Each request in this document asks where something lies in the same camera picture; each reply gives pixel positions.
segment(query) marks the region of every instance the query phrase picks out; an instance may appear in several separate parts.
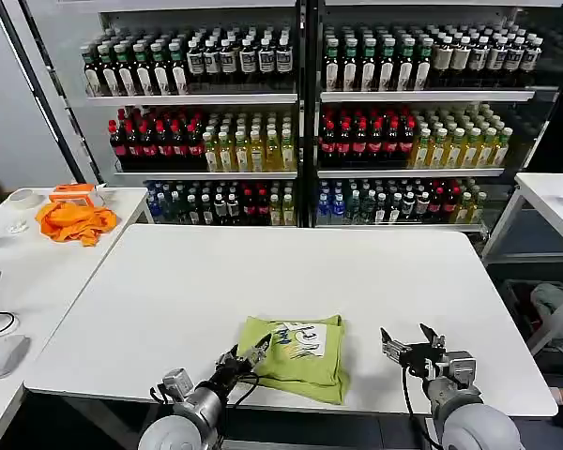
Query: white mouse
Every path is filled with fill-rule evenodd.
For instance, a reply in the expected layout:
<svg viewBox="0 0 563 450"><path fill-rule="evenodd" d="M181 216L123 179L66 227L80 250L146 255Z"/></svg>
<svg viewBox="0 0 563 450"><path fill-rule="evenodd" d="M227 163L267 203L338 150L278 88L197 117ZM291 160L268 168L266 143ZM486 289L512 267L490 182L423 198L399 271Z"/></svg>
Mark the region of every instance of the white mouse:
<svg viewBox="0 0 563 450"><path fill-rule="evenodd" d="M12 372L25 357L31 339L24 335L0 337L0 378Z"/></svg>

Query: white desk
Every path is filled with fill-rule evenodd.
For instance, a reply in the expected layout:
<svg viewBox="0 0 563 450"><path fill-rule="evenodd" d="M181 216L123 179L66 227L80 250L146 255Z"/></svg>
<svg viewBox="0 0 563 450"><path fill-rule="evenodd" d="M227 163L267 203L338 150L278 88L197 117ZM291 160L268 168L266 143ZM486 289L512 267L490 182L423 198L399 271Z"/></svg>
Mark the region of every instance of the white desk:
<svg viewBox="0 0 563 450"><path fill-rule="evenodd" d="M259 387L243 404L290 411L406 413L401 368L379 327L421 342L418 323L478 359L476 385L509 415L556 405L467 238L457 232L128 228L61 323L25 386L83 398L150 399L171 368L195 383L236 343L249 315L346 320L343 406ZM411 380L416 413L429 413ZM231 395L245 392L242 384Z"/></svg>
<svg viewBox="0 0 563 450"><path fill-rule="evenodd" d="M33 189L47 194L51 189ZM125 228L145 210L146 189L106 189L107 206L117 225L103 234L95 247L80 242L55 243L39 232L34 217L40 206L17 210L0 205L0 310L12 311L20 321L15 334L31 338L29 353L19 367L0 380L0 438L20 406L23 377L67 314L80 291ZM18 218L29 229L8 235L7 226Z"/></svg>
<svg viewBox="0 0 563 450"><path fill-rule="evenodd" d="M496 222L492 236L482 252L487 264L496 245L508 234L517 213L528 201L563 237L563 173L518 173L518 188L511 196L505 211ZM532 354L538 353L563 329L563 305L544 321L542 327L528 340Z"/></svg>

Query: orange cloth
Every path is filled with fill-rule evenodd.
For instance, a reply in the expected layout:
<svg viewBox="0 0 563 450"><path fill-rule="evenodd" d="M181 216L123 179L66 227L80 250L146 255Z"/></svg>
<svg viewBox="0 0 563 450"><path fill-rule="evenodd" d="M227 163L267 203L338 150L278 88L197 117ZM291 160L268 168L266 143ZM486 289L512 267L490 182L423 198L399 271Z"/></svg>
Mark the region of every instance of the orange cloth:
<svg viewBox="0 0 563 450"><path fill-rule="evenodd" d="M84 247L94 246L101 233L116 225L116 215L106 208L50 202L36 215L39 229L56 242L81 240Z"/></svg>

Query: dark bottle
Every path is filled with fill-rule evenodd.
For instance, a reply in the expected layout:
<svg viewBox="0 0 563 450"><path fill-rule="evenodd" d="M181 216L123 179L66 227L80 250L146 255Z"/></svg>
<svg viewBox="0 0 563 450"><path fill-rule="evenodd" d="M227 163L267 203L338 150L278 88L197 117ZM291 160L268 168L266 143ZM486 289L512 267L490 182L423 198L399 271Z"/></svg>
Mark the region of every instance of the dark bottle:
<svg viewBox="0 0 563 450"><path fill-rule="evenodd" d="M142 92L145 96L154 96L155 87L153 85L152 76L150 75L150 66L146 61L144 44L134 44L133 52L135 54L135 62L132 67L138 80L140 80Z"/></svg>
<svg viewBox="0 0 563 450"><path fill-rule="evenodd" d="M334 123L331 120L327 121L326 130L321 141L321 150L323 151L323 161L331 162L336 160L336 136L334 133Z"/></svg>
<svg viewBox="0 0 563 450"><path fill-rule="evenodd" d="M340 164L348 159L348 152L350 151L350 124L348 122L342 123L340 134L336 137L336 153Z"/></svg>
<svg viewBox="0 0 563 450"><path fill-rule="evenodd" d="M186 68L181 59L179 43L170 43L169 53L171 54L171 60L168 64L169 79L177 94L183 96L184 94L188 94L188 82L186 81Z"/></svg>
<svg viewBox="0 0 563 450"><path fill-rule="evenodd" d="M358 129L353 139L353 151L351 157L355 160L365 159L365 149L367 147L367 120L363 117L358 123Z"/></svg>
<svg viewBox="0 0 563 450"><path fill-rule="evenodd" d="M106 80L106 85L111 96L118 97L125 95L125 88L123 82L120 81L119 74L117 73L116 63L111 60L111 48L108 45L98 45L98 52L100 54L99 70Z"/></svg>
<svg viewBox="0 0 563 450"><path fill-rule="evenodd" d="M99 69L99 62L94 57L94 47L83 45L80 50L84 59L84 74L87 83L85 84L85 93L88 97L102 97L105 89L108 87L106 80L102 76Z"/></svg>

